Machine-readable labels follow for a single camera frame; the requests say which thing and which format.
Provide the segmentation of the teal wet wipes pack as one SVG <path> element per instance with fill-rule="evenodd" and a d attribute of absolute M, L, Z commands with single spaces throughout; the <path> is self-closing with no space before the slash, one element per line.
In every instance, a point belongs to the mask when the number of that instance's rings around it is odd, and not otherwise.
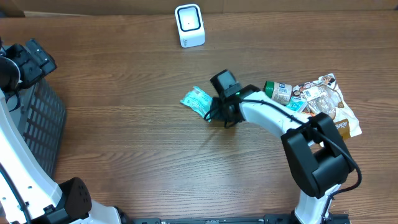
<path fill-rule="evenodd" d="M 205 91 L 198 86 L 194 86 L 192 91 L 189 91 L 180 103 L 190 107 L 194 112 L 198 113 L 202 118 L 211 109 L 213 99 Z"/>

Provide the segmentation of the green lid jar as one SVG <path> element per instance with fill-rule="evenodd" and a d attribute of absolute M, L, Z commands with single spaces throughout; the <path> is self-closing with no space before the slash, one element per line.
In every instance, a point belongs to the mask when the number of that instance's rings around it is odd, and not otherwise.
<path fill-rule="evenodd" d="M 289 104 L 292 97 L 292 86 L 285 83 L 268 80 L 265 82 L 264 91 L 270 99 L 282 105 Z"/>

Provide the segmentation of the small teal tissue pack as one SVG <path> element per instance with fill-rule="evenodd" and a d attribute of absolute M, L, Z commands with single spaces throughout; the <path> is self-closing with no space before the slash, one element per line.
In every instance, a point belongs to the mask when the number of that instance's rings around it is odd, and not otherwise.
<path fill-rule="evenodd" d="M 301 113 L 307 107 L 308 102 L 306 99 L 301 97 L 293 96 L 291 97 L 289 103 L 285 106 L 286 108 L 293 110 L 295 112 Z"/>

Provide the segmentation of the beige brown snack bag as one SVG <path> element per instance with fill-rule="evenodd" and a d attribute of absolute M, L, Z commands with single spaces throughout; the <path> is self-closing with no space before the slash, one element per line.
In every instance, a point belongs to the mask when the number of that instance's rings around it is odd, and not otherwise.
<path fill-rule="evenodd" d="M 317 80 L 293 87 L 294 97 L 306 102 L 302 113 L 315 116 L 325 113 L 330 116 L 344 140 L 362 134 L 358 118 L 345 102 L 333 73 Z"/>

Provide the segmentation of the orange white small box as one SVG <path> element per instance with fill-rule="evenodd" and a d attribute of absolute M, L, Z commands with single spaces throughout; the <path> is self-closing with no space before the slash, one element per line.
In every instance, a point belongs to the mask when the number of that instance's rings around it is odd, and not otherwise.
<path fill-rule="evenodd" d="M 301 112 L 302 114 L 308 115 L 308 116 L 315 116 L 315 114 L 313 113 L 309 113 L 309 112 Z"/>

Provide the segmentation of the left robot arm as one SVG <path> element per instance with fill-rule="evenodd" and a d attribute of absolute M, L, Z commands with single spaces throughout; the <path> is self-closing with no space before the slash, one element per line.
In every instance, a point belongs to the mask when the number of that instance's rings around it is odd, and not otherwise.
<path fill-rule="evenodd" d="M 45 79 L 56 67 L 35 39 L 1 47 L 1 211 L 9 223 L 129 223 L 79 177 L 53 179 L 67 118 Z"/>

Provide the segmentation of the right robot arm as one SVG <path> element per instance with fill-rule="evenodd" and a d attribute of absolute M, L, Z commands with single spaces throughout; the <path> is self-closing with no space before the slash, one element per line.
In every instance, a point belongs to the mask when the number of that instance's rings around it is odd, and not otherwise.
<path fill-rule="evenodd" d="M 290 173 L 300 188 L 290 214 L 267 214 L 264 223 L 349 223 L 347 215 L 329 211 L 337 194 L 357 188 L 362 175 L 332 119 L 325 113 L 306 116 L 275 102 L 254 85 L 242 86 L 229 70 L 210 80 L 213 98 L 206 121 L 230 128 L 242 121 L 257 124 L 282 141 Z"/>

